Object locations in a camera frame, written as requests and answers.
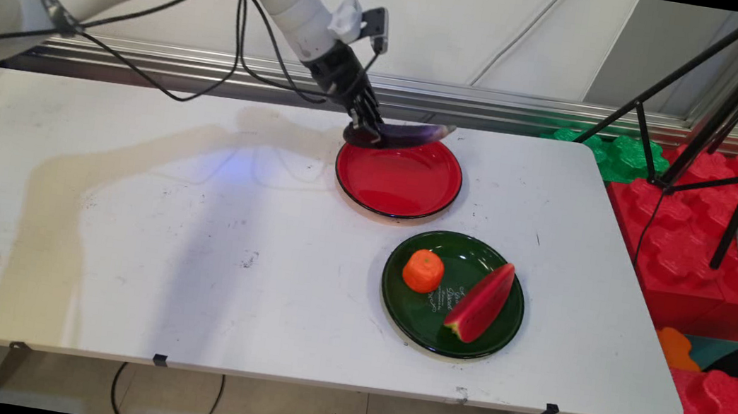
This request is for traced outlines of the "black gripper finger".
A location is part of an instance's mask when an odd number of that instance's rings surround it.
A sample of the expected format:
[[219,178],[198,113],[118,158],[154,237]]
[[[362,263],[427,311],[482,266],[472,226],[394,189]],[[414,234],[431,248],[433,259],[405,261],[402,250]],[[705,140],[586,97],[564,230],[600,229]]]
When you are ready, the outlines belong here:
[[346,107],[349,122],[344,127],[343,139],[348,144],[366,146],[369,142],[370,132],[365,123],[371,110],[368,109],[366,96],[364,89],[352,92],[350,103]]
[[377,98],[375,97],[375,94],[369,84],[366,84],[363,89],[365,90],[365,94],[367,94],[367,106],[370,110],[368,116],[366,117],[366,129],[370,132],[370,139],[368,144],[370,145],[376,145],[381,146],[383,144],[384,138],[381,136],[381,129],[383,120],[379,112],[379,102],[377,101]]

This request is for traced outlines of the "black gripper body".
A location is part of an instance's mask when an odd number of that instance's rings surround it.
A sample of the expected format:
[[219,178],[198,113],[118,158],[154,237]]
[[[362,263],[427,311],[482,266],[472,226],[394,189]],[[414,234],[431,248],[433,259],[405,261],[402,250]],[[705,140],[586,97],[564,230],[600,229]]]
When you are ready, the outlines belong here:
[[350,46],[335,42],[322,56],[303,61],[320,90],[335,101],[357,103],[363,98],[374,101],[375,94],[368,77],[368,70],[379,55],[375,53],[362,66]]

